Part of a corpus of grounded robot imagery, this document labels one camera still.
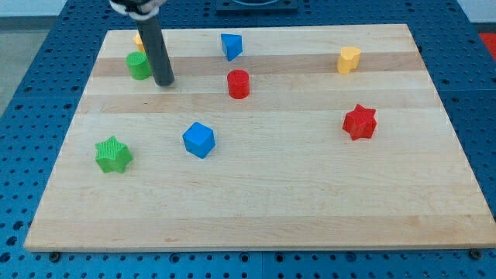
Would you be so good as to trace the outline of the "grey cylindrical robot arm stick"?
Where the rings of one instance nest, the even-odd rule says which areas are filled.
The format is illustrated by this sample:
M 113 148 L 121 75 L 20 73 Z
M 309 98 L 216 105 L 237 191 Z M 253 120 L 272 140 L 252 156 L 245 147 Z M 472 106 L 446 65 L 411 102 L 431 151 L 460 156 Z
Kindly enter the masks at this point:
M 174 72 L 157 16 L 136 22 L 155 83 L 164 87 L 174 82 Z

